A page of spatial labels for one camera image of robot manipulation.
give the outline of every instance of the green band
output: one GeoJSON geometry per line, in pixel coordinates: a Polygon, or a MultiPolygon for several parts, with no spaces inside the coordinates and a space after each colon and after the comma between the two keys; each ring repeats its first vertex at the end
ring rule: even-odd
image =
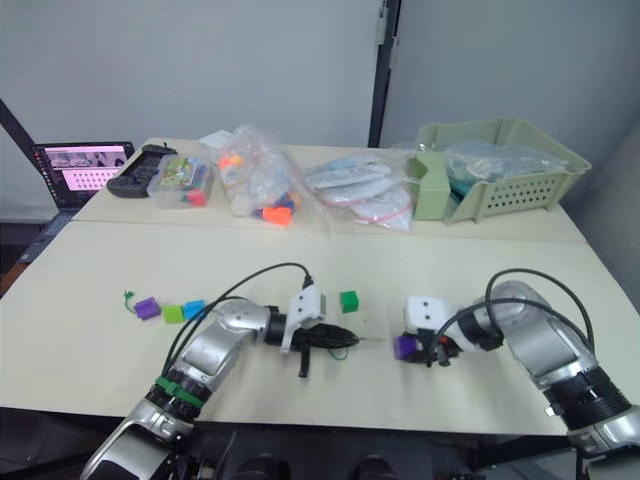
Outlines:
{"type": "Polygon", "coordinates": [[[156,378],[156,385],[158,385],[159,387],[162,387],[162,389],[172,397],[176,397],[176,398],[179,398],[180,400],[184,400],[185,402],[190,403],[196,408],[204,407],[204,402],[202,400],[200,400],[198,397],[194,395],[191,395],[189,392],[184,390],[176,382],[167,380],[164,377],[158,377],[156,378]]]}

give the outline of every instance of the purple cube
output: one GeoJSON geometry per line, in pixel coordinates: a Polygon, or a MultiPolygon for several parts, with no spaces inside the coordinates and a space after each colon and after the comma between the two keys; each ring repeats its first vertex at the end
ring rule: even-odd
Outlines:
{"type": "Polygon", "coordinates": [[[160,309],[160,305],[156,302],[156,299],[153,297],[147,298],[145,300],[140,300],[133,306],[133,309],[136,311],[136,314],[142,320],[147,320],[149,318],[157,317],[162,313],[160,309]]]}
{"type": "Polygon", "coordinates": [[[418,351],[418,339],[413,335],[401,335],[393,342],[393,356],[396,360],[404,360],[418,351]]]}

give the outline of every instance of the green cube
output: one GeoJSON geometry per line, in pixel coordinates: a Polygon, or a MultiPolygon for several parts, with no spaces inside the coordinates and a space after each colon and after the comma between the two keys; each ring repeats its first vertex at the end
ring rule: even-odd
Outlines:
{"type": "Polygon", "coordinates": [[[162,316],[167,323],[184,322],[184,315],[182,314],[182,307],[180,305],[167,305],[166,307],[162,307],[162,316]]]}
{"type": "Polygon", "coordinates": [[[342,307],[342,313],[351,313],[358,311],[358,295],[353,290],[350,292],[340,293],[340,307],[342,307]]]}

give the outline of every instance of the white wall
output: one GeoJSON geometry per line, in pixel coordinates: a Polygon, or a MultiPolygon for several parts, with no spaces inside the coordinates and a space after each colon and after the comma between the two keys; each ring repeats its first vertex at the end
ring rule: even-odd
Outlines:
{"type": "Polygon", "coordinates": [[[638,0],[403,0],[382,144],[518,116],[598,165],[640,113],[639,25],[638,0]]]}
{"type": "Polygon", "coordinates": [[[640,120],[580,200],[574,220],[640,311],[640,120]]]}
{"type": "MultiPolygon", "coordinates": [[[[0,95],[36,142],[198,138],[252,122],[366,145],[377,0],[2,0],[0,95]]],[[[3,210],[51,207],[6,136],[3,210]]]]}

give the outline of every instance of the table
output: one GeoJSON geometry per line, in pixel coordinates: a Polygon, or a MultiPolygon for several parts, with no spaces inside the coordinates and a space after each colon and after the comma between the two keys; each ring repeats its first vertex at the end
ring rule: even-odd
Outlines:
{"type": "MultiPolygon", "coordinates": [[[[182,152],[202,154],[205,148],[194,140],[172,138],[149,138],[145,143],[161,145],[166,142],[182,152]]],[[[378,149],[343,148],[343,147],[310,147],[290,146],[289,150],[300,168],[307,169],[323,162],[345,155],[378,152],[378,149]]],[[[136,152],[130,162],[137,156],[136,152]]],[[[155,208],[150,199],[123,199],[111,195],[108,191],[98,192],[91,201],[76,215],[76,220],[100,222],[154,223],[165,225],[195,226],[227,226],[274,230],[277,227],[259,222],[253,218],[233,217],[229,212],[220,185],[214,185],[207,208],[190,210],[160,210],[155,208]]],[[[329,226],[317,217],[296,218],[294,228],[325,232],[360,233],[376,235],[397,235],[382,228],[355,225],[349,222],[330,221],[329,226]]],[[[458,237],[458,238],[493,238],[512,240],[542,240],[558,242],[585,242],[578,228],[571,221],[562,207],[552,211],[544,209],[519,212],[515,215],[500,215],[484,219],[481,223],[473,221],[458,222],[445,225],[442,222],[414,222],[412,232],[418,236],[458,237]]]]}
{"type": "MultiPolygon", "coordinates": [[[[308,266],[327,294],[328,321],[373,340],[342,362],[313,352],[306,380],[297,376],[297,354],[247,348],[201,420],[563,434],[507,348],[430,370],[393,359],[390,339],[403,329],[407,295],[466,305],[492,273],[512,266],[542,270],[574,289],[593,318],[603,367],[630,401],[640,402],[638,313],[584,242],[74,221],[0,300],[0,404],[126,415],[158,376],[179,326],[136,319],[124,309],[125,289],[161,304],[212,299],[281,261],[308,266]],[[338,313],[344,290],[358,292],[359,313],[338,313]]],[[[239,293],[286,307],[300,273],[267,275],[239,293]]],[[[526,280],[579,324],[562,292],[526,280]]]]}

